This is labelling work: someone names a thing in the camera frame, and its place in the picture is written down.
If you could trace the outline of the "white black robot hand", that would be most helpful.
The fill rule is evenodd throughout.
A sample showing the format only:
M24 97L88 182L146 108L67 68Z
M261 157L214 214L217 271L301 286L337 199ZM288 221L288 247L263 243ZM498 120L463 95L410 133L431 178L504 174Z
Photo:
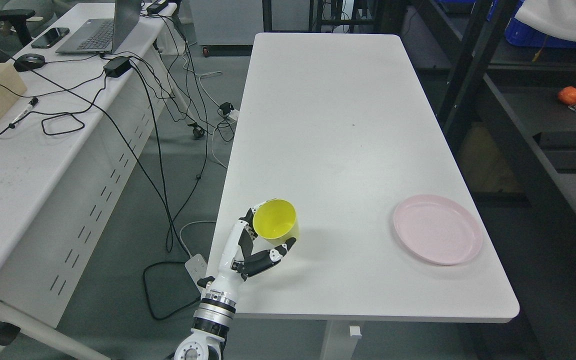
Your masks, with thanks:
M297 239L290 238L275 246L256 233L253 218L262 203L250 207L234 223L218 262L217 276L199 281L205 287L202 298L218 295L237 303L240 285L248 278L278 265L296 243Z

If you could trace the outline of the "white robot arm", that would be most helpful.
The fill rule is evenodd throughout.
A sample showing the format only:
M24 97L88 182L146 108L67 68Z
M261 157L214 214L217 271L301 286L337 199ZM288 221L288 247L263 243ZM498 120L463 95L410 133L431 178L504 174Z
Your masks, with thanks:
M190 335L176 348L174 360L222 360L236 302L226 296L204 296L193 314Z

